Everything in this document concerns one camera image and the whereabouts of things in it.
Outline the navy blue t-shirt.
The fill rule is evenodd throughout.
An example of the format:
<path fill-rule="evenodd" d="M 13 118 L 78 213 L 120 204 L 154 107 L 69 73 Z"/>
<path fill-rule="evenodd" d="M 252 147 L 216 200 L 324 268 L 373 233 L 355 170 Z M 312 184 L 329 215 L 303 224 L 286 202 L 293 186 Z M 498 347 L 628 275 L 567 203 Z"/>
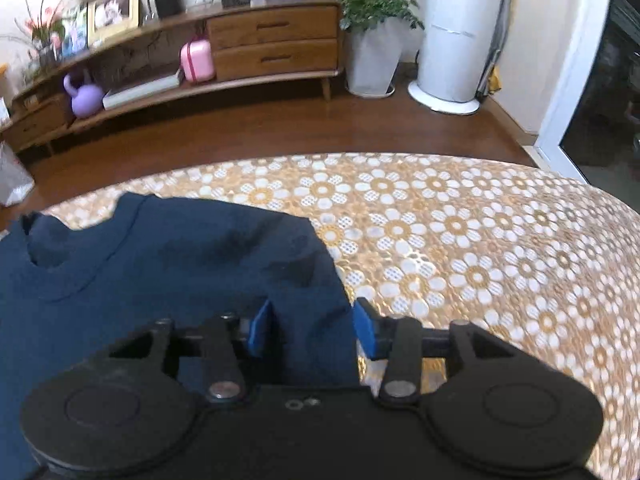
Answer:
<path fill-rule="evenodd" d="M 278 382 L 359 382 L 352 307 L 304 218 L 216 200 L 124 194 L 83 230 L 46 214 L 1 242 L 1 474 L 34 469 L 20 407 L 45 379 L 160 318 L 197 326 L 267 299 Z"/>

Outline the floral lace table cover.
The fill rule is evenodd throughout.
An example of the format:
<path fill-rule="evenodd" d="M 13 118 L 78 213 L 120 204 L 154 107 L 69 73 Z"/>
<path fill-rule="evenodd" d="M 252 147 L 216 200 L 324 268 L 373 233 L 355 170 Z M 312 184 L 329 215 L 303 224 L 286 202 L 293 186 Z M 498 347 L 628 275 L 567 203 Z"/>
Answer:
<path fill-rule="evenodd" d="M 51 214 L 82 229 L 126 192 L 309 219 L 349 297 L 430 327 L 472 321 L 587 385 L 604 411 L 590 468 L 638 477 L 639 217 L 610 194 L 506 162 L 326 154 L 154 174 Z"/>

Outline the white flat device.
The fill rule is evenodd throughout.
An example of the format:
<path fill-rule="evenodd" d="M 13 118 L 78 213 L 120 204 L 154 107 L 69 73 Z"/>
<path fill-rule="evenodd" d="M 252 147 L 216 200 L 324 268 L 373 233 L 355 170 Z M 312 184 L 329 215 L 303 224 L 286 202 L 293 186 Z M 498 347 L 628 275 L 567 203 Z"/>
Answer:
<path fill-rule="evenodd" d="M 183 82 L 183 71 L 155 76 L 146 81 L 138 81 L 128 86 L 114 88 L 103 97 L 104 110 L 112 110 L 130 102 L 139 101 L 149 96 L 177 89 Z"/>

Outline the pink case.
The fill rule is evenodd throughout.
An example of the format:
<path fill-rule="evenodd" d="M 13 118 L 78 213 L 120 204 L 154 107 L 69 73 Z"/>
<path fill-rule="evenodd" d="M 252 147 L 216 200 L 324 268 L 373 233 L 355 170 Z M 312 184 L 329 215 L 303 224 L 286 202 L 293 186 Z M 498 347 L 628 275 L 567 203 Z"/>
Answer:
<path fill-rule="evenodd" d="M 180 64 L 186 80 L 190 84 L 215 78 L 212 46 L 207 39 L 187 42 L 180 51 Z"/>

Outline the white shopping bag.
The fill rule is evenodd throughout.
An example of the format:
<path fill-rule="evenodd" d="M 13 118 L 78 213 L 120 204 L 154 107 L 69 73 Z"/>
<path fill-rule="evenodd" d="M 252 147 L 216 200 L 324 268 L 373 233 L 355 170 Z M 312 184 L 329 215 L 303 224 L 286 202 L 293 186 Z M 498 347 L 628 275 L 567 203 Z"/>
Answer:
<path fill-rule="evenodd" d="M 0 204 L 12 207 L 29 196 L 35 180 L 15 156 L 9 144 L 2 141 L 0 148 Z"/>

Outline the purple kettlebell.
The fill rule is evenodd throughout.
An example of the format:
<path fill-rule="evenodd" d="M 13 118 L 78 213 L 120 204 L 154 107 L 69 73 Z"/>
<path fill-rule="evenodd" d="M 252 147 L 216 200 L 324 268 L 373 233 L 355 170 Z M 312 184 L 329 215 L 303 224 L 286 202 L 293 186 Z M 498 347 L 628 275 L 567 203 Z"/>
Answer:
<path fill-rule="evenodd" d="M 63 78 L 63 88 L 70 96 L 70 108 L 76 118 L 85 119 L 103 110 L 105 92 L 92 79 L 88 70 L 82 73 L 82 84 L 73 85 L 73 74 L 66 74 Z"/>

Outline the wooden tv cabinet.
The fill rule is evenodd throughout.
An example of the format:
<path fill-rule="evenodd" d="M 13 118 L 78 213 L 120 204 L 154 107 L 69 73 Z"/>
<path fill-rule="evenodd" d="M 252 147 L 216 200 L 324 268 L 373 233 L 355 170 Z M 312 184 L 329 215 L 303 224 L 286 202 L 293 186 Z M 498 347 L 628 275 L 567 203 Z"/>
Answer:
<path fill-rule="evenodd" d="M 343 69 L 336 0 L 209 4 L 134 25 L 56 66 L 18 92 L 1 139 L 15 153 L 104 120 L 170 101 Z"/>

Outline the potted green plant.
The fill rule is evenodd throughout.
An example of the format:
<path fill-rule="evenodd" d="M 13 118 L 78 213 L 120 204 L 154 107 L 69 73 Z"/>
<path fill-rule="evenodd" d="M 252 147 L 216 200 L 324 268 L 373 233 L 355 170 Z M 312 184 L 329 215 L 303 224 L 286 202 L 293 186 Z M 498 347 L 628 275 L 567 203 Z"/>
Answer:
<path fill-rule="evenodd" d="M 410 32 L 424 31 L 416 0 L 338 0 L 345 33 L 346 89 L 363 99 L 385 99 Z"/>

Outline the white tower air conditioner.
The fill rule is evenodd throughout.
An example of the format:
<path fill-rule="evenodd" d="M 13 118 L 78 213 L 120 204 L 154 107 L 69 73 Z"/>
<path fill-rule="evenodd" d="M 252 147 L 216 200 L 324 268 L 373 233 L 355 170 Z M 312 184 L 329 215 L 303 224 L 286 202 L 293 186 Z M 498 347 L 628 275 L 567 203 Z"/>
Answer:
<path fill-rule="evenodd" d="M 425 0 L 410 96 L 434 112 L 472 115 L 506 41 L 510 0 Z"/>

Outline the framed photo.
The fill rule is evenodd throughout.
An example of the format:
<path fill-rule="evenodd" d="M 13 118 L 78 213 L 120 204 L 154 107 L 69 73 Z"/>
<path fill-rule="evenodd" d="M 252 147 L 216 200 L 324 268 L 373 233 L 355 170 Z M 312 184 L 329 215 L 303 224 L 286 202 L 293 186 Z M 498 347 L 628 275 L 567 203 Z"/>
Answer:
<path fill-rule="evenodd" d="M 140 26 L 140 0 L 96 0 L 88 4 L 88 45 Z"/>

